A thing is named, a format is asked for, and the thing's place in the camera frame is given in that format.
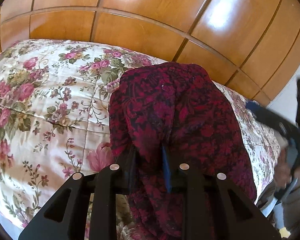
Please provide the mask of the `grey sleeved right forearm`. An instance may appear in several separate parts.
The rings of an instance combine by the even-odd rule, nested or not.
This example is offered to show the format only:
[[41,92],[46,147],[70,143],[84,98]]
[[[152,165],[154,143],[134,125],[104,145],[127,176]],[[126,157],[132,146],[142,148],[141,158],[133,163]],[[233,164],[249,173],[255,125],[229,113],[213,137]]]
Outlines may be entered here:
[[300,185],[281,204],[284,227],[290,232],[289,239],[297,239],[300,237]]

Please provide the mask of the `person's right hand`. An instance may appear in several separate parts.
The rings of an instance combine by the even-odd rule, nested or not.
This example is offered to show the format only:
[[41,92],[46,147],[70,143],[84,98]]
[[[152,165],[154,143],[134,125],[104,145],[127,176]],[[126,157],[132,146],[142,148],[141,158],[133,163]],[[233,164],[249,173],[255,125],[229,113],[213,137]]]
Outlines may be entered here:
[[291,175],[291,169],[286,162],[286,149],[283,148],[277,160],[277,165],[274,168],[274,181],[278,188],[285,189],[288,184],[292,182],[292,177],[297,179],[295,189],[300,186],[300,166],[295,169]]

